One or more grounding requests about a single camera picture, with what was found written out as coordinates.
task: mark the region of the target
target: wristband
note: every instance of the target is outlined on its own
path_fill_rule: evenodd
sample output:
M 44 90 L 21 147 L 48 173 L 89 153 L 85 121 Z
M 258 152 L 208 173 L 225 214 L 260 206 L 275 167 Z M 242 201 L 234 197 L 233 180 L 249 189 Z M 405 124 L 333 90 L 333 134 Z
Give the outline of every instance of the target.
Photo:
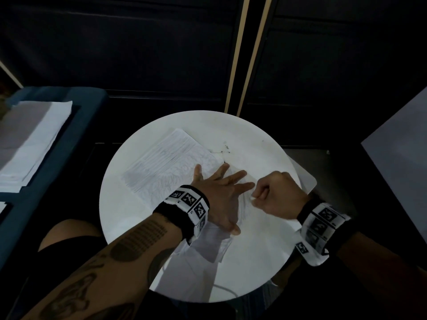
M 295 235 L 296 248 L 308 264 L 318 266 L 356 231 L 356 223 L 319 199 L 308 201 L 298 221 L 301 230 Z
M 200 235 L 208 211 L 209 201 L 206 196 L 190 185 L 177 188 L 154 210 L 179 227 L 189 244 Z

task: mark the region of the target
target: dark wall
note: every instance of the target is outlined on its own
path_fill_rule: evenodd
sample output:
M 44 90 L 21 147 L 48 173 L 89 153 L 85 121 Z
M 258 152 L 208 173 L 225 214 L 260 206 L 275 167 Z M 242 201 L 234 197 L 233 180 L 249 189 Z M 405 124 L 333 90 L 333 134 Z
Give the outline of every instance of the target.
M 427 84 L 426 9 L 426 0 L 273 0 L 240 116 L 281 145 L 361 141 Z
M 240 0 L 9 0 L 0 41 L 25 85 L 222 98 Z

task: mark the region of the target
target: left hand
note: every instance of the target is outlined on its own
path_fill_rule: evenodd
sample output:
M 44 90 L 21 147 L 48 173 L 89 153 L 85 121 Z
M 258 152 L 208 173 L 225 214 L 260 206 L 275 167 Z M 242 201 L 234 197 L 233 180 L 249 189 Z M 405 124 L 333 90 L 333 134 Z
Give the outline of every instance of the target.
M 234 218 L 237 216 L 239 208 L 238 197 L 253 188 L 255 183 L 237 184 L 246 176 L 246 171 L 239 171 L 224 178 L 229 167 L 230 165 L 227 163 L 222 164 L 211 177 L 204 180 L 201 174 L 201 166 L 197 164 L 191 185 L 206 195 L 209 201 L 210 208 L 207 219 L 231 232 L 232 235 L 239 235 L 240 228 L 236 225 L 237 219 Z

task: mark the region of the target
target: wooden strip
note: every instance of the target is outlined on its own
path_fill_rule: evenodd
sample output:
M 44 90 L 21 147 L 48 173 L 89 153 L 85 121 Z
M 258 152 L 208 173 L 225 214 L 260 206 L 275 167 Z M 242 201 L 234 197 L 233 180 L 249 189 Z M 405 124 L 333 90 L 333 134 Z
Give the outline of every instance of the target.
M 245 84 L 243 85 L 242 96 L 240 97 L 240 103 L 238 108 L 237 116 L 240 116 L 240 112 L 242 111 L 243 101 L 245 100 L 246 91 L 248 89 L 249 80 L 251 78 L 252 69 L 254 68 L 255 58 L 258 53 L 258 48 L 260 46 L 261 37 L 263 35 L 264 26 L 267 21 L 268 12 L 270 10 L 272 0 L 266 0 L 263 10 L 263 15 L 261 16 L 260 26 L 258 28 L 257 38 L 255 39 L 254 49 L 252 51 L 251 61 L 249 62 L 248 73 L 246 74 Z
M 242 7 L 242 14 L 240 16 L 238 37 L 237 37 L 237 40 L 236 40 L 236 47 L 234 48 L 234 57 L 233 57 L 233 63 L 232 63 L 232 72 L 230 74 L 230 81 L 228 82 L 226 107 L 224 109 L 225 113 L 228 112 L 228 106 L 230 104 L 230 98 L 232 96 L 234 76 L 236 75 L 236 67 L 238 65 L 238 59 L 239 59 L 239 53 L 240 53 L 240 46 L 242 45 L 243 30 L 245 29 L 246 16 L 248 14 L 248 7 L 249 7 L 249 0 L 243 0 L 243 7 Z
M 0 60 L 0 67 L 3 69 L 3 71 L 6 72 L 6 74 L 16 83 L 16 85 L 19 86 L 19 88 L 23 88 L 22 84 L 18 81 L 18 79 L 7 69 L 6 66 L 1 62 Z

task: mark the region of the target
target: round white table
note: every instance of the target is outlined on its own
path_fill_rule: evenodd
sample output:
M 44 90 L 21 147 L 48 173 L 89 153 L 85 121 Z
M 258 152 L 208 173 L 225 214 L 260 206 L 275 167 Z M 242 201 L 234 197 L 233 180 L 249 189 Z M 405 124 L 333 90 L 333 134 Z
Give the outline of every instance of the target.
M 248 181 L 256 182 L 279 170 L 289 172 L 300 185 L 296 171 L 280 145 L 252 123 L 222 112 L 202 110 L 165 116 L 130 136 L 115 153 L 105 172 L 99 196 L 99 215 L 108 243 L 152 213 L 125 186 L 120 176 L 175 128 L 183 129 L 232 166 L 245 169 Z M 212 264 L 197 257 L 194 263 L 203 270 L 201 277 L 183 279 L 185 276 L 179 272 L 169 274 L 168 280 L 161 282 L 161 278 L 166 277 L 169 259 L 150 289 L 186 302 L 219 302 L 247 294 L 280 270 L 293 250 L 292 235 L 300 224 L 255 209 L 240 228 L 242 233 L 233 238 L 221 263 Z M 180 289 L 179 279 L 186 282 L 185 288 Z

